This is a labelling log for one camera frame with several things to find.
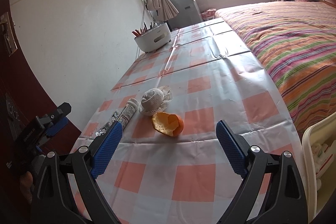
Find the silver blister pack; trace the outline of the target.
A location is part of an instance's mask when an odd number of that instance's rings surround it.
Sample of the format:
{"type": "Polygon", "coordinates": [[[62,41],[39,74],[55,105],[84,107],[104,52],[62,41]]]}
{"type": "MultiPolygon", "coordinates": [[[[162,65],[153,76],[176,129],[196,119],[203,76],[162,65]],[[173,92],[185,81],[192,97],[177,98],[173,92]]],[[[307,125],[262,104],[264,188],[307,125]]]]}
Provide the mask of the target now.
{"type": "Polygon", "coordinates": [[[104,124],[99,130],[97,130],[95,132],[96,136],[104,135],[108,131],[108,129],[110,128],[110,126],[113,124],[113,122],[118,118],[119,115],[120,115],[120,113],[116,110],[111,115],[111,117],[106,122],[106,124],[104,124]]]}

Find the printed cylindrical bottle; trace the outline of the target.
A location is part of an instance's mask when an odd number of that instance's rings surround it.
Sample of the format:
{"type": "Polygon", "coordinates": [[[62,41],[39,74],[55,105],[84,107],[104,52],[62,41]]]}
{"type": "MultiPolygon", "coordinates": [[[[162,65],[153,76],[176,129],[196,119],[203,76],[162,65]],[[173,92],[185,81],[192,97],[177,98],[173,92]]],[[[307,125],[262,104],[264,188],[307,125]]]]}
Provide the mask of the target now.
{"type": "Polygon", "coordinates": [[[135,98],[130,98],[116,121],[121,123],[122,130],[124,131],[131,118],[139,109],[139,103],[135,98]]]}

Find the orange peel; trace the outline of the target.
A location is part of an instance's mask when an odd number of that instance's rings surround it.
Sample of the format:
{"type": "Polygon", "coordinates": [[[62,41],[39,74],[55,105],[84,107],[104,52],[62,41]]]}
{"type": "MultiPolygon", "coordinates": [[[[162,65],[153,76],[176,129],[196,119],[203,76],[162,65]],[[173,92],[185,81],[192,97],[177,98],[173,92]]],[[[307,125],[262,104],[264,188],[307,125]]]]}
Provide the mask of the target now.
{"type": "Polygon", "coordinates": [[[184,129],[184,121],[177,114],[158,112],[151,118],[153,128],[163,135],[177,137],[184,129]]]}

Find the white red medicine box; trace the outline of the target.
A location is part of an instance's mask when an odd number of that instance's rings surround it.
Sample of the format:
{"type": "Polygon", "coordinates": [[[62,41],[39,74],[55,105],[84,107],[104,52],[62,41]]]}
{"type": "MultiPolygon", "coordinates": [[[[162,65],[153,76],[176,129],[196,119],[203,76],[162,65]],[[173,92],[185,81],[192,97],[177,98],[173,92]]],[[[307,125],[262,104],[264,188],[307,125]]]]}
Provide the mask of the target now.
{"type": "Polygon", "coordinates": [[[317,190],[319,190],[322,186],[322,175],[327,171],[335,159],[335,141],[333,141],[332,145],[326,143],[314,143],[314,145],[311,146],[311,151],[313,154],[317,190]]]}

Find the cream plastic trash bin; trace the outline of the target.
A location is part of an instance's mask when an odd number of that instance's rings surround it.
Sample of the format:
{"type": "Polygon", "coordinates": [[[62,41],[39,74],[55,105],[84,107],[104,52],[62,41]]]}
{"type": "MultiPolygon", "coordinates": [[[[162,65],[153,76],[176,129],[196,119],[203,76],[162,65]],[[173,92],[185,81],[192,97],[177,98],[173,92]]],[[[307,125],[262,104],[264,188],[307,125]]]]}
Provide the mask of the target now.
{"type": "Polygon", "coordinates": [[[335,114],[310,126],[302,137],[307,175],[307,211],[311,222],[335,193],[335,114]]]}

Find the checkered plastic tablecloth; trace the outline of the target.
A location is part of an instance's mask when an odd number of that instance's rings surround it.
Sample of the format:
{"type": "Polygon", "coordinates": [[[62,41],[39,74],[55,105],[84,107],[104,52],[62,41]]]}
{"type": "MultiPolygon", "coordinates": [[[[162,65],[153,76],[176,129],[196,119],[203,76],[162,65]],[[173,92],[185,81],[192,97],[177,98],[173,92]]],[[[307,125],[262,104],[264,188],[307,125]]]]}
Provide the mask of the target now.
{"type": "Polygon", "coordinates": [[[122,223],[216,223],[241,177],[232,170],[215,126],[225,121],[251,145],[290,151],[304,170],[301,143],[276,85],[224,22],[189,27],[157,52],[140,56],[107,94],[75,147],[89,144],[115,111],[151,88],[168,86],[167,113],[183,132],[165,136],[135,113],[105,173],[97,178],[122,223]]]}

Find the white round container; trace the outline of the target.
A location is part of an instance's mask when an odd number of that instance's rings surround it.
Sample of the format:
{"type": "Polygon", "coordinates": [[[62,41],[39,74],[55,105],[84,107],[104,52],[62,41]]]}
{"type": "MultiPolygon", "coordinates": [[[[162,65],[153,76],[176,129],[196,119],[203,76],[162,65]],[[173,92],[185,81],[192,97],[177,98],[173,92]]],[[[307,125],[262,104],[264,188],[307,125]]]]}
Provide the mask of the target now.
{"type": "Polygon", "coordinates": [[[134,40],[143,52],[153,52],[171,42],[171,32],[167,23],[164,23],[153,27],[134,40]]]}

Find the striped bed cover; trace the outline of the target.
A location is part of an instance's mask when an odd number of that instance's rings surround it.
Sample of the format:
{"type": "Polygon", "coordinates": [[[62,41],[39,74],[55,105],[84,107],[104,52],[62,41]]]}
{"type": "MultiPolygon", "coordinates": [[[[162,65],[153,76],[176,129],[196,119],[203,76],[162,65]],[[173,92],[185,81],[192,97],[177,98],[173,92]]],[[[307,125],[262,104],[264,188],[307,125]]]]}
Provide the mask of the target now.
{"type": "Polygon", "coordinates": [[[299,136],[335,112],[335,7],[265,2],[220,9],[215,16],[268,72],[299,136]]]}

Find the small stool with pink cloth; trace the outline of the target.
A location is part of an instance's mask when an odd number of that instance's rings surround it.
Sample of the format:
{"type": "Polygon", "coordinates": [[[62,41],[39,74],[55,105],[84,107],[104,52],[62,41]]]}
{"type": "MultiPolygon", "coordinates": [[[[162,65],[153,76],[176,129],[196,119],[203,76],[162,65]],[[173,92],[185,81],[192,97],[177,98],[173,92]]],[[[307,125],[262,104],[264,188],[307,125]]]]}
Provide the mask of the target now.
{"type": "Polygon", "coordinates": [[[217,11],[216,9],[212,8],[212,9],[208,9],[206,11],[201,12],[202,20],[208,21],[208,20],[214,19],[216,11],[217,11]]]}

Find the grey appliance under window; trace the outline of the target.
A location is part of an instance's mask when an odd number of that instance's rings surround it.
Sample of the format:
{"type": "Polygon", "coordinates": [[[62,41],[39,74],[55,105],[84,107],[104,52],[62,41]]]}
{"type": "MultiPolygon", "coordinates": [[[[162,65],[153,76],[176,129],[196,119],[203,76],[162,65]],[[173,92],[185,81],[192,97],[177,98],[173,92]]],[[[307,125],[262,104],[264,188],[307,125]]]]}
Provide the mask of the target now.
{"type": "Polygon", "coordinates": [[[172,30],[188,27],[203,21],[198,5],[194,0],[170,0],[178,10],[176,17],[168,20],[172,30]]]}

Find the striped hanging cloth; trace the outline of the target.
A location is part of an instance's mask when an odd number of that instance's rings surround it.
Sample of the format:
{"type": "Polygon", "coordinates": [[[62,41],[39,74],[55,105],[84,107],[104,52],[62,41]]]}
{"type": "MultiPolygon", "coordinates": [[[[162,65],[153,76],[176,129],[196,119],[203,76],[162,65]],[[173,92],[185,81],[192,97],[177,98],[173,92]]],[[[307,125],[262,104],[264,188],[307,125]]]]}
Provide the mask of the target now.
{"type": "Polygon", "coordinates": [[[146,0],[146,8],[155,11],[158,21],[162,22],[175,18],[179,13],[170,0],[146,0]]]}

